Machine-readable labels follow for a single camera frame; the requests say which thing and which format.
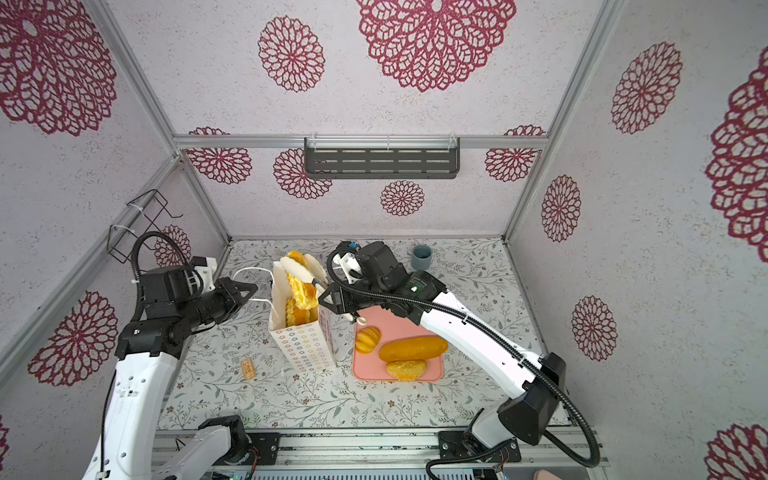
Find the small round striped bun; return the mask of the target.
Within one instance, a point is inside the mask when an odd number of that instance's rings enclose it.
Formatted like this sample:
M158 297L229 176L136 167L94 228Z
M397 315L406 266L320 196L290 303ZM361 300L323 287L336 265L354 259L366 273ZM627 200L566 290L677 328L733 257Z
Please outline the small round striped bun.
M377 327L367 326L359 330L355 337L355 351L362 354L372 353L381 341L381 332Z

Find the long orange baguette loaf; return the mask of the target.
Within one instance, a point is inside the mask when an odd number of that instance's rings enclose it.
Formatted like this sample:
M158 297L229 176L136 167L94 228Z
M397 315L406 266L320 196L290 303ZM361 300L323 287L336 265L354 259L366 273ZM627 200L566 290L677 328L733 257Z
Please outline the long orange baguette loaf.
M444 354L448 342L438 336L422 336L389 342L379 350L384 362L430 360Z

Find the steel tongs with cream tips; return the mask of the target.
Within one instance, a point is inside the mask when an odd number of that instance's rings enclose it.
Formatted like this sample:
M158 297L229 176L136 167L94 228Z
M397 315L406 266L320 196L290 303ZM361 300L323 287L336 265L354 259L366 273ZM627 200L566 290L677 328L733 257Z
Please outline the steel tongs with cream tips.
M309 254L291 252L279 260L282 269L305 284L312 284L319 294L329 288L326 271L318 261Z

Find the wavy-edged yellow pastry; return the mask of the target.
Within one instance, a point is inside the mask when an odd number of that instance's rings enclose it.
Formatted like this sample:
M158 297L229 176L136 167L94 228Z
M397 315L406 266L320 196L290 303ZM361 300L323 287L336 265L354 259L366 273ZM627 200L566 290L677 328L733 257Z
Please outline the wavy-edged yellow pastry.
M301 252L290 251L287 253L287 257L294 260L305 269L309 269L306 257ZM315 286L312 283L301 281L295 275L289 273L287 268L285 268L285 271L297 307L302 310L312 310L317 307L318 300Z

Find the long striped bread roll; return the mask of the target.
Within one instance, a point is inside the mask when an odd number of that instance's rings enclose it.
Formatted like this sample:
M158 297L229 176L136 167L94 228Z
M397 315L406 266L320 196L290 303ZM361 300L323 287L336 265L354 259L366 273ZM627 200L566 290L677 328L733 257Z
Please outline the long striped bread roll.
M288 298L285 304L285 326L287 328L307 324L311 321L311 311L302 309L294 298Z

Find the round yellow crusty bun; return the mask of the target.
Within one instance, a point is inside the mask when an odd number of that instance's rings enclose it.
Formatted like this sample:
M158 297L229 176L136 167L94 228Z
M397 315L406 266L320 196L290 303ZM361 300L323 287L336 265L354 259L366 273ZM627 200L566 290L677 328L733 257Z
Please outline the round yellow crusty bun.
M427 370L425 360L401 360L389 362L386 365L387 373L394 379L402 382L418 380Z

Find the printed white paper bag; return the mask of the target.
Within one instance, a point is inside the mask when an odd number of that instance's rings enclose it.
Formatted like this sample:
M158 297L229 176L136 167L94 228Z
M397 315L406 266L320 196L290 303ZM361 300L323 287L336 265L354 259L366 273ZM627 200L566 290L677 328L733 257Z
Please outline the printed white paper bag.
M286 272L275 261L267 271L272 280L271 294L259 298L259 303L269 305L268 333L285 358L299 372L318 372L336 366L331 338L330 312L319 304L311 311L307 324L287 328L285 304L293 298Z

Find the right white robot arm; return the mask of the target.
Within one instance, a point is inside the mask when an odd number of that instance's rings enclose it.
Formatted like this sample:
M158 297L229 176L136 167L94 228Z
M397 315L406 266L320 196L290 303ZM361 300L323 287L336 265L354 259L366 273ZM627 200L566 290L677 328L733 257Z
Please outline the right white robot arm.
M537 445L561 401L548 388L564 386L566 363L507 339L471 312L441 280L408 271L381 241L366 246L346 241L327 257L329 289L322 295L333 312L358 314L379 306L437 334L480 366L506 394L472 420L467 436L494 447L516 438Z

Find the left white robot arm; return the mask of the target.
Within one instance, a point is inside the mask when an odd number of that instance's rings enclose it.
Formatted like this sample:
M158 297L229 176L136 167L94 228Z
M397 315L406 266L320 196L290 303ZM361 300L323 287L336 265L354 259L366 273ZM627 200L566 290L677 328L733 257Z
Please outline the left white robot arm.
M237 415L204 421L192 440L158 470L153 442L164 397L187 340L238 313L253 283L204 279L190 266L164 267L137 279L138 316L118 337L117 363L100 437L86 479L199 479L217 462L238 465L252 442Z

